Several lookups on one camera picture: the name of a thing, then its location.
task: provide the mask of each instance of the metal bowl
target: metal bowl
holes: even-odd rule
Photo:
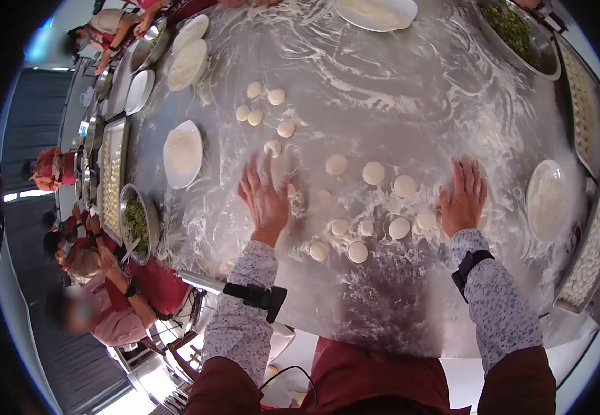
[[[138,197],[138,200],[141,201],[143,205],[143,211],[145,211],[145,222],[148,225],[148,239],[150,242],[148,243],[148,252],[145,254],[134,251],[132,252],[131,258],[139,265],[145,265],[146,262],[150,259],[150,254],[157,248],[159,245],[159,217],[157,216],[157,209],[153,202],[144,197],[138,191],[138,188],[134,186],[132,183],[127,183],[124,187],[122,187],[122,191],[120,192],[120,204],[118,208],[118,217],[120,220],[120,231],[122,232],[122,241],[124,242],[125,248],[130,250],[132,245],[134,244],[134,239],[129,234],[129,227],[124,220],[124,210],[127,207],[129,202],[129,198],[135,196]]]
[[[519,71],[539,75],[542,78],[552,81],[560,78],[560,61],[558,60],[558,51],[556,50],[555,43],[552,41],[548,30],[541,26],[535,19],[530,17],[530,15],[521,7],[509,0],[506,0],[506,3],[510,11],[517,12],[526,21],[528,21],[531,36],[530,43],[539,56],[539,67],[542,70],[539,71],[535,69],[521,56],[514,52],[511,47],[508,46],[500,36],[498,36],[498,33],[496,33],[494,28],[491,27],[486,20],[484,20],[484,16],[482,16],[478,5],[498,4],[497,0],[477,0],[475,3],[473,3],[475,16],[480,23],[480,27],[482,28],[485,37],[498,49],[503,57]]]
[[[97,101],[104,101],[106,95],[108,95],[111,89],[111,79],[113,78],[113,72],[110,68],[106,68],[104,72],[99,75],[95,83],[95,96]]]
[[[171,28],[166,19],[162,18],[154,22],[143,38],[138,39],[134,46],[129,65],[130,71],[135,73],[155,63],[164,53],[170,39]]]

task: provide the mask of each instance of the patterned long sleeve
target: patterned long sleeve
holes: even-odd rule
[[[270,289],[276,277],[275,251],[262,242],[251,241],[228,276],[228,282]],[[220,294],[217,309],[205,328],[204,362],[216,356],[230,359],[260,386],[272,336],[266,317],[265,310],[245,305],[241,298]]]
[[[457,264],[468,251],[488,249],[487,240],[477,229],[460,230],[450,243],[450,254]],[[470,270],[464,295],[469,317],[477,325],[475,334],[485,374],[507,354],[543,345],[537,314],[499,261],[483,260]]]

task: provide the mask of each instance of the pink shirt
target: pink shirt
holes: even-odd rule
[[[111,308],[111,299],[109,299],[106,288],[103,286],[104,281],[104,273],[98,272],[83,286],[84,290],[96,296],[101,304],[101,311],[104,313],[102,321],[90,333],[105,346],[112,347],[136,343],[147,337],[148,333],[133,308],[128,307],[122,311],[108,311]]]

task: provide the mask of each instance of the dough ball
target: dough ball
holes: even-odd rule
[[[316,192],[316,195],[319,197],[319,202],[321,202],[323,206],[328,206],[332,203],[332,194],[327,190],[321,189]]]
[[[348,232],[348,221],[344,219],[337,219],[332,223],[330,227],[332,229],[332,233],[335,235],[344,235]]]
[[[247,114],[247,121],[253,126],[258,126],[262,121],[262,111],[254,110]]]
[[[267,93],[267,99],[272,105],[279,105],[286,99],[286,92],[280,87]]]
[[[325,162],[325,171],[331,176],[341,176],[348,167],[348,160],[341,154],[331,155]]]
[[[387,233],[392,239],[401,239],[408,235],[411,230],[411,223],[406,218],[396,218],[389,224]]]
[[[356,264],[364,262],[368,255],[369,251],[367,251],[367,247],[362,242],[353,242],[348,247],[348,257]]]
[[[405,175],[397,177],[392,185],[392,190],[399,197],[411,197],[415,194],[415,188],[415,179]]]
[[[263,146],[262,150],[267,153],[272,153],[272,158],[276,159],[281,154],[281,143],[277,140],[270,140]]]
[[[240,105],[236,110],[236,120],[242,122],[247,120],[247,115],[249,115],[251,110],[246,105]]]
[[[262,92],[261,82],[258,82],[258,81],[252,82],[247,87],[247,96],[249,98],[255,98],[258,95],[261,95],[261,92]]]
[[[370,185],[377,185],[385,178],[385,169],[379,162],[369,162],[362,170],[362,178]]]
[[[420,229],[433,229],[436,227],[436,223],[436,212],[433,209],[428,206],[424,206],[420,209],[420,213],[417,214],[417,225]]]
[[[309,255],[316,261],[325,261],[328,258],[328,246],[317,240],[309,247]]]
[[[291,120],[283,120],[277,127],[277,134],[284,138],[291,137],[295,133],[295,124]]]
[[[373,235],[373,220],[365,219],[360,223],[360,234],[363,237],[369,237]]]

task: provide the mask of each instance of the black wristwatch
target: black wristwatch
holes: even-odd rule
[[[463,261],[461,261],[461,264],[459,264],[459,269],[452,274],[452,280],[456,284],[456,287],[459,289],[459,292],[466,303],[468,303],[468,300],[464,294],[464,289],[466,288],[466,281],[468,281],[468,274],[470,273],[470,270],[475,268],[475,266],[481,261],[489,258],[495,260],[494,256],[489,253],[489,251],[482,250],[476,251],[475,253],[470,253],[470,251],[468,251],[466,252],[466,256],[464,257]]]

